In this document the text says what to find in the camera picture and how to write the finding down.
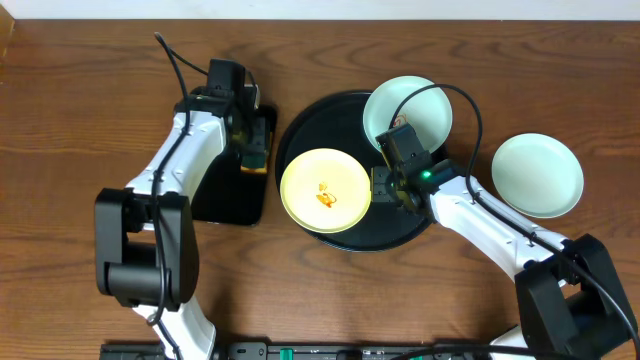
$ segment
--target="round black plate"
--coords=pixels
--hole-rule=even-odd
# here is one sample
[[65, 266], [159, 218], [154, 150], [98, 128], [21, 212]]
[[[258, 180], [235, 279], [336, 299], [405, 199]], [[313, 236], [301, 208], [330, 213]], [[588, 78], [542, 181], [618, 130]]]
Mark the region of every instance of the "round black plate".
[[[328, 96], [305, 109], [285, 131], [276, 156], [276, 184], [287, 165], [298, 155], [313, 149], [343, 151], [371, 172], [385, 165], [371, 146], [362, 126], [362, 113], [370, 91], [351, 91]], [[446, 156], [443, 148], [436, 151]], [[423, 232], [431, 221], [388, 203], [371, 203], [364, 218], [352, 228], [334, 234], [303, 229], [331, 246], [350, 251], [382, 251], [400, 246]]]

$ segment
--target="wooden table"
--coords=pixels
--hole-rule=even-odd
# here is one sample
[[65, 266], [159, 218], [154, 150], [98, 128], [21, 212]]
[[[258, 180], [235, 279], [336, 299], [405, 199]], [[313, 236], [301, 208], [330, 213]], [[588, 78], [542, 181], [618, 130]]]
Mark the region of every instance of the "wooden table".
[[[475, 97], [485, 118], [476, 175], [489, 188], [507, 138], [559, 139], [586, 187], [568, 215], [539, 223], [600, 238], [640, 314], [638, 23], [19, 21], [0, 75], [1, 358], [93, 359], [108, 340], [156, 339], [99, 294], [93, 234], [96, 195], [143, 169], [180, 99], [154, 31], [202, 66], [223, 57], [250, 68], [279, 108], [276, 147], [314, 101], [403, 74]], [[190, 88], [204, 84], [184, 73]], [[476, 124], [450, 98], [448, 144], [465, 162]], [[273, 177], [258, 226], [196, 231], [196, 295], [224, 339], [490, 341], [518, 322], [511, 281], [460, 236], [433, 226], [391, 251], [336, 250], [287, 216]], [[627, 344], [611, 358], [631, 356]]]

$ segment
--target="yellow bowl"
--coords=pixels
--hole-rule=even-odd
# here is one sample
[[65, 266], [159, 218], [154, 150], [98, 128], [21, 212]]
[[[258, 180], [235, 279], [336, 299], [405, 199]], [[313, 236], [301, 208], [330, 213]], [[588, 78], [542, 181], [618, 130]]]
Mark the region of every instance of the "yellow bowl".
[[293, 159], [284, 170], [280, 197], [300, 226], [336, 233], [357, 224], [369, 209], [369, 175], [342, 151], [314, 149]]

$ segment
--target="green connector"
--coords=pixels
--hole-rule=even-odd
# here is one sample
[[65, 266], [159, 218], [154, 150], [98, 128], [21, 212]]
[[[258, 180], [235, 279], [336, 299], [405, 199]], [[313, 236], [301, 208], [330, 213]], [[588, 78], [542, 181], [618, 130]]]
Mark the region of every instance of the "green connector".
[[280, 349], [280, 360], [293, 360], [293, 349]]

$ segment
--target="white bowl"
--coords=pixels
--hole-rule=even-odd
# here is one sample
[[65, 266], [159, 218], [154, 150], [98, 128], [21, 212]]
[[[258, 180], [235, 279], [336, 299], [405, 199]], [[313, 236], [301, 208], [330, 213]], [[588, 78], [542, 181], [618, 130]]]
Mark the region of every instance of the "white bowl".
[[[433, 82], [418, 76], [401, 76], [380, 85], [369, 97], [364, 107], [362, 122], [364, 132], [373, 147], [380, 151], [376, 136], [389, 130], [391, 117], [398, 105], [412, 92], [432, 85]], [[451, 103], [439, 88], [425, 90], [407, 101], [394, 126], [408, 122], [413, 126], [422, 147], [435, 152], [449, 136], [452, 124]]]
[[502, 144], [493, 157], [491, 176], [505, 202], [537, 218], [566, 214], [584, 189], [576, 156], [560, 141], [541, 134], [518, 135]]
[[[327, 205], [318, 196], [331, 202]], [[336, 233], [357, 224], [369, 209], [369, 175], [356, 159], [342, 151], [314, 149], [293, 159], [284, 170], [280, 197], [289, 216], [300, 226], [318, 233]]]

